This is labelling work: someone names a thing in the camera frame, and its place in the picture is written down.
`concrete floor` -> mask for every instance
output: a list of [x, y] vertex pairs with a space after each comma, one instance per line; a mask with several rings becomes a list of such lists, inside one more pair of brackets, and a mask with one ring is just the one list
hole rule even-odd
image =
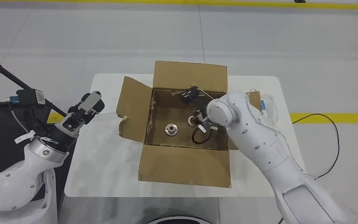
[[[356, 113], [355, 11], [130, 4], [0, 3], [0, 62], [63, 110], [97, 73], [152, 73], [156, 60], [223, 64], [276, 76], [292, 113]], [[0, 97], [15, 94], [0, 76]], [[308, 172], [336, 156], [330, 124], [294, 126]], [[339, 124], [341, 155], [319, 179], [358, 224], [358, 126]], [[277, 223], [273, 198], [65, 198], [59, 223], [143, 223], [185, 213], [212, 223]]]

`white tabletop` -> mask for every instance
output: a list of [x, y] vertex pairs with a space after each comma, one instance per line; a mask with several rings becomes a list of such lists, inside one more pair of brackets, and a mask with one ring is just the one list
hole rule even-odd
[[[231, 188], [138, 181], [142, 143], [118, 135], [116, 115], [124, 76], [152, 86], [152, 74], [97, 74], [91, 92], [102, 93], [105, 108], [81, 129], [65, 186], [69, 197], [265, 197], [274, 193], [255, 165], [239, 151], [230, 151]], [[277, 126], [285, 134], [297, 163], [304, 167], [279, 80], [272, 76], [229, 76], [228, 90], [257, 89], [271, 94]]]

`yellow floor line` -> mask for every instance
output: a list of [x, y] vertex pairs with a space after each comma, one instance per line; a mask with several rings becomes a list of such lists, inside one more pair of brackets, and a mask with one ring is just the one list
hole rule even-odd
[[[311, 113], [290, 113], [292, 122], [299, 120]], [[347, 123], [347, 124], [357, 124], [358, 123], [358, 114], [354, 113], [323, 113], [324, 115], [331, 118], [335, 123]], [[301, 124], [325, 124], [330, 123], [331, 121], [325, 118], [324, 116], [310, 116], [300, 122]]]
[[[310, 113], [290, 113], [291, 120], [294, 122]], [[324, 113], [324, 115], [330, 117], [335, 123], [347, 123], [347, 124], [358, 124], [358, 114], [354, 113]], [[63, 116], [57, 113], [51, 113], [47, 121], [48, 124], [54, 124], [61, 122]], [[298, 123], [301, 124], [326, 124], [330, 121], [323, 116], [310, 116]]]
[[358, 4], [347, 3], [255, 2], [235, 0], [0, 0], [0, 2], [72, 2], [72, 3], [144, 3], [144, 4], [200, 4], [204, 6], [242, 6], [275, 8], [315, 8], [358, 10]]

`plastic bag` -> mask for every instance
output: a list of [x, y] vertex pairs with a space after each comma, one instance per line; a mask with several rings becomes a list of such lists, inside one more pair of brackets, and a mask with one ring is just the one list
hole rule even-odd
[[261, 113], [269, 125], [275, 125], [279, 120], [279, 113], [274, 101], [274, 97], [270, 94], [261, 95]]

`open cardboard box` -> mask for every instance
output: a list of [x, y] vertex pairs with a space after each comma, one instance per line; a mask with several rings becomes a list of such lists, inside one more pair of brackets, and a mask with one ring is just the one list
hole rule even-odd
[[[204, 144], [194, 144], [194, 128], [187, 123], [196, 108], [181, 102], [180, 95], [198, 86], [213, 98], [227, 92], [226, 66], [157, 61], [153, 88], [125, 77], [117, 115], [125, 118], [120, 136], [143, 143], [138, 180], [176, 184], [230, 187], [229, 139], [224, 127], [213, 131]], [[251, 104], [260, 107], [260, 94], [250, 94]], [[165, 127], [178, 126], [175, 136]], [[198, 132], [197, 141], [205, 138]]]

